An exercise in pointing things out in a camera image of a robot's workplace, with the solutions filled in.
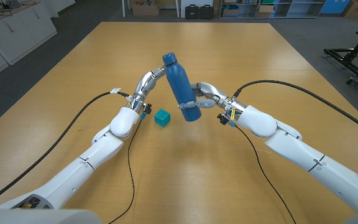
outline floor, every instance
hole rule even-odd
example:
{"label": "floor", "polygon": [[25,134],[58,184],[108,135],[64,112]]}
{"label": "floor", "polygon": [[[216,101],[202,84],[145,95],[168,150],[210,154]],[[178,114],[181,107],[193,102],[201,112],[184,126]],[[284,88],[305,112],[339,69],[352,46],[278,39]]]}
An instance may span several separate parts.
{"label": "floor", "polygon": [[122,18],[120,1],[76,0],[52,22],[58,34],[0,73],[0,116],[47,74],[71,49],[102,21],[141,22],[269,22],[327,81],[358,110],[358,86],[346,85],[352,76],[331,58],[324,48],[350,48],[358,43],[358,19],[319,17],[317,19],[239,20],[213,19],[187,21],[176,17],[176,10],[160,10],[158,17]]}

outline cardboard box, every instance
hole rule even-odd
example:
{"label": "cardboard box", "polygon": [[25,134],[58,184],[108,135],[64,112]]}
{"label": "cardboard box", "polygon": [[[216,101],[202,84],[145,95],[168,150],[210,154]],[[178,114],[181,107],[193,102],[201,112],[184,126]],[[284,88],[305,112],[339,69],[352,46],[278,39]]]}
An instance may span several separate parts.
{"label": "cardboard box", "polygon": [[145,6],[155,6],[155,0],[143,0]]}
{"label": "cardboard box", "polygon": [[358,1],[351,0],[342,13],[345,18],[358,18]]}
{"label": "cardboard box", "polygon": [[143,5],[143,0],[131,0],[131,6],[141,6]]}
{"label": "cardboard box", "polygon": [[158,16],[160,15],[159,6],[132,6],[134,16]]}
{"label": "cardboard box", "polygon": [[222,16],[238,16],[240,9],[223,9]]}
{"label": "cardboard box", "polygon": [[250,4],[257,4],[258,0],[242,0],[241,3],[250,3]]}
{"label": "cardboard box", "polygon": [[259,18],[270,18],[272,16],[272,13],[274,11],[274,6],[271,5],[260,5],[258,14],[256,17]]}

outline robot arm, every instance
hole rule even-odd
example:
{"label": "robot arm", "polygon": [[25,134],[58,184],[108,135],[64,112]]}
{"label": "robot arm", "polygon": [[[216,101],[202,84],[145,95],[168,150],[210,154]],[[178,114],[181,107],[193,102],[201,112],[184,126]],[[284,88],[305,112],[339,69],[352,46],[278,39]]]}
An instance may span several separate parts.
{"label": "robot arm", "polygon": [[165,67],[147,72],[137,85],[134,95],[126,97],[128,103],[109,125],[95,135],[88,150],[45,185],[0,205],[0,208],[62,208],[101,164],[119,152],[123,145],[122,139],[131,135],[139,113],[145,115],[151,112],[151,105],[144,103],[144,100],[164,74]]}
{"label": "robot arm", "polygon": [[197,96],[212,99],[224,109],[222,124],[237,121],[254,135],[268,138],[265,145],[300,166],[358,213],[358,174],[302,142],[301,134],[253,106],[245,106],[209,83],[192,85]]}

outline storage shelf unit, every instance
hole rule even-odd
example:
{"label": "storage shelf unit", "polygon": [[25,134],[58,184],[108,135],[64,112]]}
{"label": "storage shelf unit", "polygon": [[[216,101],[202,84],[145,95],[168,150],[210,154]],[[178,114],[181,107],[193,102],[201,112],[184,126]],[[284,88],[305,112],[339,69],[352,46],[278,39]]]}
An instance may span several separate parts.
{"label": "storage shelf unit", "polygon": [[[262,0],[257,0],[257,3],[243,3],[244,0],[229,3],[224,1],[221,1],[220,19],[316,18],[326,2],[326,0],[274,0],[272,3],[262,3]],[[224,7],[232,5],[239,7],[238,16],[224,16]],[[258,17],[258,8],[261,5],[274,6],[274,11],[270,17]]]}

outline water bottle cap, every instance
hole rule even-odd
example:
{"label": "water bottle cap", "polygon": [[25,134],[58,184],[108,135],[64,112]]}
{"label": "water bottle cap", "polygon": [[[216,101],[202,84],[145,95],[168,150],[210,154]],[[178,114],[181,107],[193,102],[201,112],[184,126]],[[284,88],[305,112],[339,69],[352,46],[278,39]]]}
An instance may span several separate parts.
{"label": "water bottle cap", "polygon": [[164,61],[165,66],[169,66],[177,62],[177,58],[173,52],[162,56],[162,60]]}

